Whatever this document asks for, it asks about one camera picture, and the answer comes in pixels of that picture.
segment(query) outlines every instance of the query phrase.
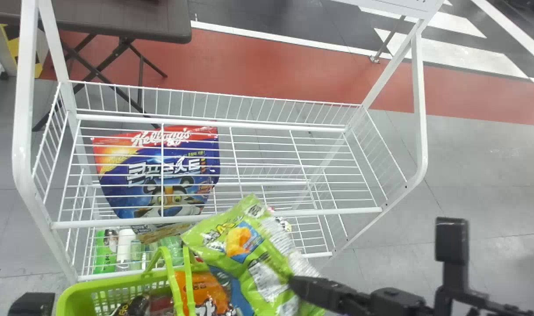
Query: snack package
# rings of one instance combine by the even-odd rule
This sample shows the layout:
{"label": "snack package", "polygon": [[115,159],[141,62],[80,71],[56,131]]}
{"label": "snack package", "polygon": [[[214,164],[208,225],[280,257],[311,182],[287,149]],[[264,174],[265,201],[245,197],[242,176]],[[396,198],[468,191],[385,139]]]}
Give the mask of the snack package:
{"label": "snack package", "polygon": [[254,196],[225,213],[206,218],[181,238],[227,289],[238,316],[322,316],[289,288],[290,276],[319,273],[295,248]]}
{"label": "snack package", "polygon": [[[198,316],[236,316],[230,300],[214,276],[209,271],[192,272],[195,314]],[[183,311],[189,314],[185,272],[175,271],[175,280],[181,291]]]}
{"label": "snack package", "polygon": [[[217,128],[165,126],[163,130],[92,138],[101,188],[118,217],[198,215],[218,182]],[[146,224],[132,229],[148,244],[190,226]]]}
{"label": "snack package", "polygon": [[150,296],[135,296],[132,300],[122,303],[109,316],[147,316],[150,312]]}

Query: wire rack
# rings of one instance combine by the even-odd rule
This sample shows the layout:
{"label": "wire rack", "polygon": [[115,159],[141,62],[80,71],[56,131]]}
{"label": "wire rack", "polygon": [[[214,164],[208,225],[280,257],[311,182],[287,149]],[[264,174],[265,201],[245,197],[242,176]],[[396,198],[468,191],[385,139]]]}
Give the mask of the wire rack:
{"label": "wire rack", "polygon": [[[354,104],[77,84],[85,86],[84,93],[76,96],[76,128],[66,129],[68,112],[57,110],[64,102],[59,85],[32,171],[44,202],[52,185],[60,182],[56,186],[64,188],[52,227],[65,231],[62,240],[68,259],[86,280],[100,277],[92,275],[96,230],[127,227],[102,190],[113,184],[100,184],[108,175],[97,173],[95,137],[115,140],[126,138],[119,134],[155,131],[155,120],[194,124],[206,119],[217,125],[218,140],[214,141],[219,144],[221,172],[208,175],[218,177],[218,182],[202,215],[159,220],[195,222],[255,194],[291,224],[289,234],[307,258],[331,256],[349,240],[349,234],[358,231],[344,223],[342,214],[381,212],[379,205],[387,194],[405,182],[366,110],[355,117],[359,123],[355,128],[344,124],[359,112]],[[116,98],[117,89],[133,98],[140,93],[143,113]],[[158,124],[158,130],[167,126],[165,122]],[[197,142],[204,148],[212,140]],[[130,146],[134,150],[142,147]],[[57,168],[61,160],[68,161],[60,163],[66,166],[65,175]],[[167,198],[162,192],[153,196]]]}
{"label": "wire rack", "polygon": [[[358,0],[341,0],[358,5]],[[98,230],[139,224],[188,226],[255,194],[289,222],[306,258],[330,262],[422,180],[427,138],[421,31],[441,0],[361,0],[363,7],[413,16],[413,25],[362,104],[285,100],[69,80],[50,0],[22,1],[12,166],[16,188],[70,282],[139,270],[94,274]],[[41,137],[33,137],[32,101],[38,14],[43,20],[58,89]],[[415,174],[406,177],[368,108],[411,50],[416,139]],[[202,214],[121,219],[104,194],[93,138],[156,133],[168,126],[214,126],[219,174]],[[204,146],[210,140],[200,140]],[[123,156],[135,151],[129,146]],[[162,150],[161,178],[167,158]],[[169,198],[161,187],[153,197]]]}

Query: green snack bag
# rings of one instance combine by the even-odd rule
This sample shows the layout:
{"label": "green snack bag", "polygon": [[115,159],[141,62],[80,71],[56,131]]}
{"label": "green snack bag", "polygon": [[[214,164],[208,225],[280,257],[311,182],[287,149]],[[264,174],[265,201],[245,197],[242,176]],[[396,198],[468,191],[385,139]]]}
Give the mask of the green snack bag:
{"label": "green snack bag", "polygon": [[202,220],[181,238],[209,266],[238,316],[322,316],[289,288],[293,275],[318,277],[290,236],[253,194]]}
{"label": "green snack bag", "polygon": [[161,246],[166,246],[171,254],[171,263],[173,266],[183,265],[183,248],[181,247],[181,238],[179,236],[167,236],[159,241]]}
{"label": "green snack bag", "polygon": [[94,274],[114,272],[117,263],[118,233],[116,230],[97,230],[95,239]]}

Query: gray tile floor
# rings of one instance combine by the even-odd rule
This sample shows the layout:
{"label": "gray tile floor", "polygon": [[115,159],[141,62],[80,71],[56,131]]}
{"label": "gray tile floor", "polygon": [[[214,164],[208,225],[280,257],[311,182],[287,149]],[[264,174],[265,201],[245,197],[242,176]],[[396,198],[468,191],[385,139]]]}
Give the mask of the gray tile floor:
{"label": "gray tile floor", "polygon": [[[34,119],[48,110],[54,89],[54,82],[36,81]],[[1,81],[0,315],[22,292],[60,293],[68,286],[14,188],[13,106],[14,80]],[[373,116],[407,175],[414,172],[412,114],[374,111]],[[534,309],[534,126],[439,116],[429,116],[428,126],[425,182],[333,260],[325,274],[359,290],[396,286],[431,302],[441,283],[433,254],[434,218],[463,217],[471,222],[472,286],[494,300]],[[459,306],[455,311],[465,312]]]}

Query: green bottle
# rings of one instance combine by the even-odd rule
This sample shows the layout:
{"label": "green bottle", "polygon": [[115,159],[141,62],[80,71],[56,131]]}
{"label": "green bottle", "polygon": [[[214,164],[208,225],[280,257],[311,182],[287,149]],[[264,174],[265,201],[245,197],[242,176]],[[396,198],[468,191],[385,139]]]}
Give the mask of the green bottle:
{"label": "green bottle", "polygon": [[93,274],[114,272],[117,263],[118,233],[116,230],[97,230]]}
{"label": "green bottle", "polygon": [[160,246],[166,246],[171,254],[171,264],[173,266],[183,265],[183,247],[181,247],[181,238],[179,236],[167,236],[161,238]]}

